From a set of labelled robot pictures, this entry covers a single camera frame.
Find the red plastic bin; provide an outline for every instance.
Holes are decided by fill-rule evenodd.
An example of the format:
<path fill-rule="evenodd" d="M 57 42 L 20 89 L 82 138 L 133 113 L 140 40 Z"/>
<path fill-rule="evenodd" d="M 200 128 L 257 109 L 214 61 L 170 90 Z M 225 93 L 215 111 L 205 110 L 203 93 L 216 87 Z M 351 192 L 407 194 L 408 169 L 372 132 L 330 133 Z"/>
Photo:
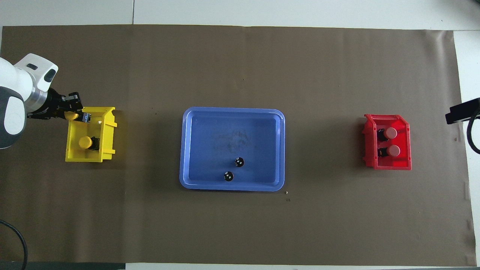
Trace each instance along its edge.
<path fill-rule="evenodd" d="M 411 170 L 412 158 L 410 152 L 410 125 L 400 115 L 365 114 L 367 122 L 362 133 L 365 134 L 365 161 L 367 167 L 375 170 Z M 381 141 L 378 138 L 379 129 L 393 127 L 397 134 L 395 138 Z M 379 157 L 378 149 L 396 145 L 400 148 L 397 156 Z"/>

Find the small black object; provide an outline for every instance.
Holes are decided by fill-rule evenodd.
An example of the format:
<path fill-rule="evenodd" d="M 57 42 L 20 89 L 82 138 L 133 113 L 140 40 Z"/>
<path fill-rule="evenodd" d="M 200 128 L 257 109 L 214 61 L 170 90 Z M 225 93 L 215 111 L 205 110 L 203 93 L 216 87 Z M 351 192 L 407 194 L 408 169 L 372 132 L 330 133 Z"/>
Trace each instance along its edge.
<path fill-rule="evenodd" d="M 92 146 L 90 146 L 89 150 L 99 150 L 100 149 L 100 138 L 90 137 L 92 139 Z"/>
<path fill-rule="evenodd" d="M 31 68 L 31 69 L 33 69 L 33 70 L 36 70 L 36 69 L 38 68 L 37 66 L 35 66 L 35 65 L 32 64 L 32 63 L 27 64 L 27 67 L 29 67 L 29 68 Z"/>
<path fill-rule="evenodd" d="M 450 112 L 445 115 L 447 124 L 468 121 L 472 117 L 473 113 L 479 108 L 480 98 L 475 98 L 470 101 L 450 107 Z"/>
<path fill-rule="evenodd" d="M 377 138 L 378 138 L 378 140 L 381 141 L 381 142 L 386 142 L 386 141 L 388 141 L 388 138 L 385 137 L 384 131 L 385 131 L 384 128 L 381 128 L 381 129 L 377 130 Z"/>
<path fill-rule="evenodd" d="M 387 148 L 384 147 L 384 148 L 379 148 L 378 149 L 378 157 L 388 157 L 388 153 L 387 153 Z"/>
<path fill-rule="evenodd" d="M 51 69 L 47 72 L 47 74 L 45 74 L 45 76 L 43 77 L 43 79 L 48 82 L 48 83 L 51 83 L 52 80 L 53 80 L 53 77 L 55 77 L 55 74 L 57 72 L 54 70 L 54 69 Z"/>
<path fill-rule="evenodd" d="M 480 98 L 475 98 L 450 107 L 450 112 L 445 115 L 445 119 L 447 120 L 447 124 L 453 124 L 460 121 L 468 121 L 468 144 L 475 153 L 480 154 L 480 149 L 473 143 L 472 139 L 473 121 L 475 121 L 475 119 L 480 119 Z"/>
<path fill-rule="evenodd" d="M 235 159 L 235 166 L 241 167 L 243 165 L 245 165 L 245 161 L 242 158 L 238 157 Z"/>
<path fill-rule="evenodd" d="M 232 181 L 233 180 L 233 173 L 232 172 L 226 172 L 223 174 L 223 178 L 225 181 Z"/>

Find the yellow bin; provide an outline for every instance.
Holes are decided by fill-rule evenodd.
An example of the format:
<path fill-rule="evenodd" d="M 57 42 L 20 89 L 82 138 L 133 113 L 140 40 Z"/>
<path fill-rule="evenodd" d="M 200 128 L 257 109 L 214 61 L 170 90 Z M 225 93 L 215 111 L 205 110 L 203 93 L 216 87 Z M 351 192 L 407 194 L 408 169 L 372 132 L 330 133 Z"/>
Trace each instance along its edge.
<path fill-rule="evenodd" d="M 111 160 L 113 150 L 113 130 L 117 127 L 112 111 L 115 107 L 84 107 L 83 112 L 92 114 L 90 123 L 68 121 L 67 150 L 65 161 L 102 162 Z M 99 149 L 85 149 L 85 139 L 99 138 Z"/>

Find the black cable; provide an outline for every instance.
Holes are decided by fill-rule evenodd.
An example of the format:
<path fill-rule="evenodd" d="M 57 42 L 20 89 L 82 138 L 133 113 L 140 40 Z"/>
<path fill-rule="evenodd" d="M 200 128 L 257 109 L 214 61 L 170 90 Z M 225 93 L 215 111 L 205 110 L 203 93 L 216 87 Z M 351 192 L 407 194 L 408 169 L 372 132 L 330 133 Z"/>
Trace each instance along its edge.
<path fill-rule="evenodd" d="M 480 114 L 480 108 L 478 108 L 472 115 L 472 117 L 470 117 L 470 120 L 468 121 L 468 126 L 467 126 L 467 141 L 468 141 L 468 144 L 470 145 L 470 147 L 472 148 L 472 150 L 477 153 L 477 154 L 480 154 L 480 149 L 478 149 L 475 144 L 473 143 L 473 140 L 472 140 L 472 127 L 473 127 L 473 121 L 477 118 L 478 114 Z"/>
<path fill-rule="evenodd" d="M 25 267 L 27 266 L 27 261 L 28 261 L 28 251 L 27 251 L 27 243 L 25 242 L 24 237 L 17 230 L 17 228 L 13 227 L 10 223 L 8 223 L 6 221 L 3 221 L 3 220 L 0 220 L 0 224 L 3 224 L 5 226 L 9 227 L 10 229 L 12 229 L 17 234 L 18 238 L 20 238 L 20 241 L 22 242 L 22 246 L 24 247 L 24 262 L 22 264 L 21 270 L 25 270 Z"/>

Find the brown paper mat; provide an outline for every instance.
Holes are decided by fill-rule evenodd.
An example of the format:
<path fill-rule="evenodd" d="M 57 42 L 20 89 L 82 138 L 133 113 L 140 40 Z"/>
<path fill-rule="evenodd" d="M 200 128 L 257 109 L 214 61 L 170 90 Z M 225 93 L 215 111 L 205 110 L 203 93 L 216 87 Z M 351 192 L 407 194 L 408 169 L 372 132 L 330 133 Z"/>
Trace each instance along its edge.
<path fill-rule="evenodd" d="M 40 261 L 315 265 L 475 264 L 453 32 L 102 25 L 4 27 L 2 57 L 32 52 L 52 87 L 115 106 L 113 160 L 64 162 L 67 122 L 28 120 L 0 151 L 0 217 Z M 275 193 L 193 191 L 178 180 L 191 106 L 286 117 Z M 363 115 L 401 114 L 412 171 L 374 171 Z M 21 258 L 0 228 L 0 259 Z"/>

